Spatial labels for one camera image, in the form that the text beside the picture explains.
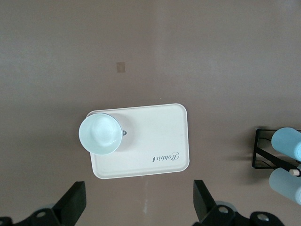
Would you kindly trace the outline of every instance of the black metal rack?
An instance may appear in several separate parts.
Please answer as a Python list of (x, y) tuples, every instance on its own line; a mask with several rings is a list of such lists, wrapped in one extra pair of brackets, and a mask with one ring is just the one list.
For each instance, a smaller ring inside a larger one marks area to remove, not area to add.
[(256, 130), (252, 167), (255, 169), (283, 168), (286, 171), (298, 170), (301, 174), (301, 171), (297, 168), (301, 162), (273, 149), (271, 139), (276, 131), (276, 129)]

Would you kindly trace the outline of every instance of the rectangular tray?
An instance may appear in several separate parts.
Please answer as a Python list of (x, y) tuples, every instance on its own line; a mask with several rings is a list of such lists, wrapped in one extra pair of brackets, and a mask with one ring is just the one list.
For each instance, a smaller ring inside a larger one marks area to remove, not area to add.
[(119, 148), (108, 155), (91, 154), (94, 174), (101, 179), (172, 173), (189, 165), (187, 112), (168, 104), (92, 111), (116, 118), (123, 130)]

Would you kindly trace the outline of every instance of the cup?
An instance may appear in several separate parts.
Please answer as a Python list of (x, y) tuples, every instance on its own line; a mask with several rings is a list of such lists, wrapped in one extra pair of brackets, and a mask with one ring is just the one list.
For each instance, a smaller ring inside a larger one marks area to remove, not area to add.
[(119, 122), (105, 113), (88, 116), (79, 127), (81, 144), (87, 151), (97, 155), (116, 151), (125, 134)]

